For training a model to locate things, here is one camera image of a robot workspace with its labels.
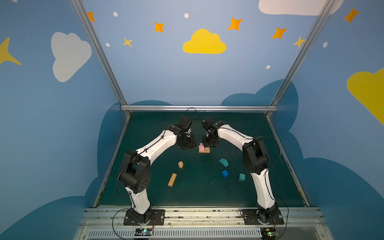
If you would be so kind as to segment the pink wood block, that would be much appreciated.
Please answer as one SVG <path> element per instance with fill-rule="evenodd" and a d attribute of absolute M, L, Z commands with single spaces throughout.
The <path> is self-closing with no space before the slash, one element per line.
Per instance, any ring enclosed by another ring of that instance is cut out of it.
<path fill-rule="evenodd" d="M 199 145 L 199 152 L 200 153 L 205 152 L 205 146 L 202 143 L 200 143 L 200 145 Z"/>

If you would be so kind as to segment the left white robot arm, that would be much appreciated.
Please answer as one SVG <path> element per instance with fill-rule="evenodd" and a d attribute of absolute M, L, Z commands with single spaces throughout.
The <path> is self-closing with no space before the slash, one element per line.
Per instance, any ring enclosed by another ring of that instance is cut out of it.
<path fill-rule="evenodd" d="M 131 200 L 128 217 L 144 225 L 150 221 L 152 206 L 147 194 L 151 180 L 151 165 L 168 148 L 177 146 L 188 150 L 196 147 L 191 124 L 168 125 L 154 140 L 135 151 L 128 150 L 123 156 L 118 175 Z"/>

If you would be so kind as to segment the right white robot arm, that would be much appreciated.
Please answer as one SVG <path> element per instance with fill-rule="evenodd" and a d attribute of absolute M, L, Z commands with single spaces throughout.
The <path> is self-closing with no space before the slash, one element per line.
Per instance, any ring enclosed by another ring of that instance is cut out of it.
<path fill-rule="evenodd" d="M 215 123 L 211 118 L 204 119 L 202 126 L 206 130 L 203 136 L 205 147 L 216 148 L 219 139 L 223 139 L 242 151 L 243 166 L 251 174 L 257 192 L 258 222 L 263 225 L 283 224 L 284 218 L 270 183 L 269 154 L 264 140 L 240 133 L 223 121 Z"/>

